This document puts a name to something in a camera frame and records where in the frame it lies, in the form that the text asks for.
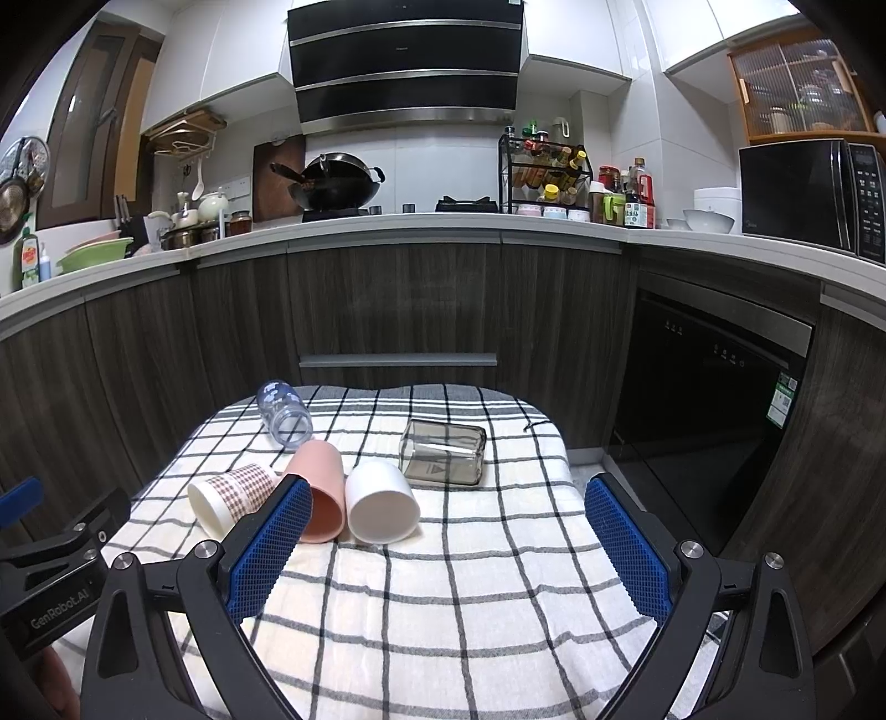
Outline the white teapot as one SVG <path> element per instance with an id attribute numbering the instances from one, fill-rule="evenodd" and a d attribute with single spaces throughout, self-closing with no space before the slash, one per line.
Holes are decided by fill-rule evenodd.
<path id="1" fill-rule="evenodd" d="M 217 222 L 228 210 L 229 205 L 228 198 L 221 189 L 206 192 L 198 203 L 198 220 L 200 222 Z"/>

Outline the black range hood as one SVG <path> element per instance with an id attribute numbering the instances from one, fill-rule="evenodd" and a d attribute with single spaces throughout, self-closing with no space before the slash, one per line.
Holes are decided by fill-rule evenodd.
<path id="1" fill-rule="evenodd" d="M 287 19 L 306 135 L 405 123 L 508 121 L 520 2 L 318 2 Z"/>

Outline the built-in dishwasher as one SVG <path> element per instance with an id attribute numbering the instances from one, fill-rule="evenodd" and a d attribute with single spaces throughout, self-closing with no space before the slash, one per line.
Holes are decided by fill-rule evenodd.
<path id="1" fill-rule="evenodd" d="M 644 271 L 610 450 L 675 538 L 721 553 L 774 462 L 811 324 Z"/>

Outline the black gas stove burner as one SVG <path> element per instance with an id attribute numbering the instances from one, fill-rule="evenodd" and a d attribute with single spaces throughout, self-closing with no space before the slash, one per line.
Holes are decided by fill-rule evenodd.
<path id="1" fill-rule="evenodd" d="M 455 199 L 443 197 L 435 204 L 437 213 L 498 213 L 498 205 L 490 197 Z"/>

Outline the green basin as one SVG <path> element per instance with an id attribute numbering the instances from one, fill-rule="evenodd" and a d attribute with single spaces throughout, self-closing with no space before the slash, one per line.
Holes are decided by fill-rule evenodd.
<path id="1" fill-rule="evenodd" d="M 66 275 L 72 271 L 123 260 L 131 243 L 131 237 L 120 237 L 120 239 L 95 240 L 78 244 L 57 261 L 59 273 Z"/>

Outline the white bowl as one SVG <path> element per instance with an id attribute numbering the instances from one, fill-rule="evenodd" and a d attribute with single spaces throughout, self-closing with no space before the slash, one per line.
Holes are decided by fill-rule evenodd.
<path id="1" fill-rule="evenodd" d="M 733 218 L 710 210 L 685 210 L 683 217 L 688 228 L 694 233 L 730 234 L 734 227 Z"/>

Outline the square smoky glass cup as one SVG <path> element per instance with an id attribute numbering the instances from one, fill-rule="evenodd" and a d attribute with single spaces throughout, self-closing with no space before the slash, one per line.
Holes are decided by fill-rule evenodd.
<path id="1" fill-rule="evenodd" d="M 487 432 L 477 426 L 410 419 L 399 445 L 399 471 L 413 485 L 475 487 L 483 477 Z"/>

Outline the wooden glass-door cabinet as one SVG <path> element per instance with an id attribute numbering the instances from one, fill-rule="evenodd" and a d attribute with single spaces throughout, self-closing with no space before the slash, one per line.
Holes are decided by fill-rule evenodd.
<path id="1" fill-rule="evenodd" d="M 728 63 L 749 144 L 875 133 L 853 72 L 817 30 L 756 40 L 730 51 Z"/>

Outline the green dish soap bottle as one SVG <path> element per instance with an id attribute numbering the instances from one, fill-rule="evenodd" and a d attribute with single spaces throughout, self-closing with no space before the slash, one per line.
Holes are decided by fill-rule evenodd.
<path id="1" fill-rule="evenodd" d="M 19 286 L 29 286 L 40 282 L 40 241 L 29 228 L 24 229 L 19 248 Z"/>

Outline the pink plastic cup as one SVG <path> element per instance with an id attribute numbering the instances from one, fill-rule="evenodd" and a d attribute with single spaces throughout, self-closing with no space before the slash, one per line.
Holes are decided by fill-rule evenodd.
<path id="1" fill-rule="evenodd" d="M 347 520 L 341 453 L 327 441 L 306 441 L 285 466 L 285 472 L 302 477 L 311 488 L 312 515 L 302 540 L 311 544 L 335 540 Z"/>

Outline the black microwave oven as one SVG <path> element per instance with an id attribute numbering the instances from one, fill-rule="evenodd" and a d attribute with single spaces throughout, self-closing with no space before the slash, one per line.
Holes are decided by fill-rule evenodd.
<path id="1" fill-rule="evenodd" d="M 884 261 L 884 159 L 838 138 L 739 150 L 742 231 Z"/>

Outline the black white checked tablecloth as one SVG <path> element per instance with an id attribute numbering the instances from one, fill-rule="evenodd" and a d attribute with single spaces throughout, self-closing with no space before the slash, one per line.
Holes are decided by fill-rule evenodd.
<path id="1" fill-rule="evenodd" d="M 485 430 L 473 489 L 421 487 L 416 531 L 297 546 L 243 625 L 305 718 L 593 718 L 653 639 L 584 514 L 559 429 L 470 385 L 306 385 L 345 466 L 395 462 L 407 421 Z"/>

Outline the black wok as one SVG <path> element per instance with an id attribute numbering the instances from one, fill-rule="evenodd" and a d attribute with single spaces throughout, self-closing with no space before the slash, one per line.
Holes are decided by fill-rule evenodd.
<path id="1" fill-rule="evenodd" d="M 303 171 L 270 162 L 269 169 L 289 180 L 289 194 L 305 212 L 337 212 L 367 205 L 386 182 L 380 167 L 368 167 L 350 153 L 318 155 Z"/>

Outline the white rice cooker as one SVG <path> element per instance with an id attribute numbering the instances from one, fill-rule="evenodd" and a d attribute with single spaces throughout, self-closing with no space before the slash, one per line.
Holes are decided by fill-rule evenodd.
<path id="1" fill-rule="evenodd" d="M 694 208 L 728 216 L 738 227 L 742 222 L 742 189 L 738 186 L 715 186 L 694 191 Z"/>

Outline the black spice rack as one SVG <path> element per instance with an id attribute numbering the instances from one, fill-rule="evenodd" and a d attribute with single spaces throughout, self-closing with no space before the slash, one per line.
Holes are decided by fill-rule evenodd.
<path id="1" fill-rule="evenodd" d="M 590 210 L 595 180 L 583 146 L 554 142 L 544 132 L 498 138 L 498 210 L 506 214 L 554 216 Z"/>

